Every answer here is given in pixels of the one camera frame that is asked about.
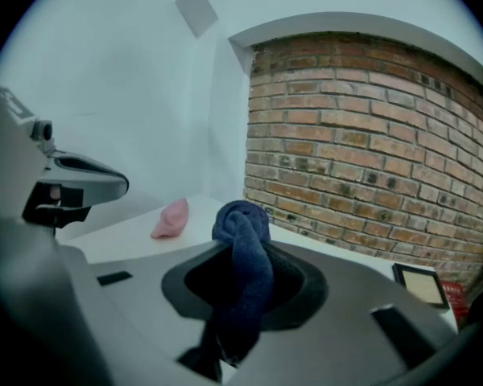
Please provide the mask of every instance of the brick wall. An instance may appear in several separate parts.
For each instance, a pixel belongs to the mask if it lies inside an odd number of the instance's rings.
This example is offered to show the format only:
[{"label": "brick wall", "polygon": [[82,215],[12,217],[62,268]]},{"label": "brick wall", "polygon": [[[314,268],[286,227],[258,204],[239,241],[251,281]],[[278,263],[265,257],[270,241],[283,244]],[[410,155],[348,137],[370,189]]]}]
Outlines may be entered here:
[{"label": "brick wall", "polygon": [[469,287],[483,267],[483,88],[361,35],[255,50],[245,197],[278,226]]}]

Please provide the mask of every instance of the dark blue cloth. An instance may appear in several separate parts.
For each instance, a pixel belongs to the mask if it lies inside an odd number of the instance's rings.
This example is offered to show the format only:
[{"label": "dark blue cloth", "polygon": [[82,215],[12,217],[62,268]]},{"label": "dark blue cloth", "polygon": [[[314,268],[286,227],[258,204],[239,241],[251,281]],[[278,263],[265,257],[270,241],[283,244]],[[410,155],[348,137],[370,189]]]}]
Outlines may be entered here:
[{"label": "dark blue cloth", "polygon": [[268,216],[246,201],[228,203],[218,212],[212,235],[233,246],[231,268],[237,300],[215,309],[213,325],[224,359],[236,364],[258,341],[274,289],[272,264],[261,244],[270,240]]}]

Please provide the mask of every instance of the white table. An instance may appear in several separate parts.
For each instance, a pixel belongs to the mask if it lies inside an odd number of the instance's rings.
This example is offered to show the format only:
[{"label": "white table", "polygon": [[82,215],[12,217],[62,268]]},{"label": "white table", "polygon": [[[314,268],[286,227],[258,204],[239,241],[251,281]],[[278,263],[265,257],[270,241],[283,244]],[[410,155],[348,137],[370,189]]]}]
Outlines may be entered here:
[{"label": "white table", "polygon": [[[218,210],[222,207],[222,203],[203,195],[189,198],[188,203],[188,223],[178,237],[158,240],[150,237],[151,231],[159,219],[159,214],[162,210],[160,208],[76,239],[61,241],[61,243],[80,248],[89,263],[101,263],[152,256],[210,241],[211,228]],[[349,250],[290,232],[273,224],[270,225],[270,236],[272,240],[295,244],[316,252],[361,263],[377,270],[390,280],[394,280],[392,271],[394,262],[392,261],[350,252]],[[454,331],[457,331],[456,320],[452,310],[447,310],[441,316]]]}]

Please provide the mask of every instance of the pink object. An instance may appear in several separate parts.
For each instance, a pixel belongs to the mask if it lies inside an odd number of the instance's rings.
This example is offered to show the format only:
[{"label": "pink object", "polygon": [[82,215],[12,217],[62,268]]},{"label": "pink object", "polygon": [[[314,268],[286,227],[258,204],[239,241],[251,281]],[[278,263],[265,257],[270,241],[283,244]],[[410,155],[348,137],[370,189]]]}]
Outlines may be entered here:
[{"label": "pink object", "polygon": [[159,239],[160,237],[178,236],[188,222],[188,201],[179,199],[169,204],[161,211],[159,222],[152,230],[151,237]]}]

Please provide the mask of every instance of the towel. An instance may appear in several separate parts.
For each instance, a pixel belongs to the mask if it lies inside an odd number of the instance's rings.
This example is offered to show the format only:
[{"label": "towel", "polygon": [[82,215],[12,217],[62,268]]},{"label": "towel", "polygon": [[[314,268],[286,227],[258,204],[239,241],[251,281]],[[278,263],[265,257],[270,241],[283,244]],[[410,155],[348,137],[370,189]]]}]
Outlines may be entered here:
[{"label": "towel", "polygon": [[258,341],[274,288],[272,264],[261,243],[270,240],[268,216],[249,202],[228,203],[217,213],[212,236],[233,246],[231,268],[237,299],[214,310],[213,327],[222,358],[236,366]]},{"label": "towel", "polygon": [[188,222],[188,201],[179,199],[166,206],[159,216],[159,221],[151,233],[153,239],[178,236]]}]

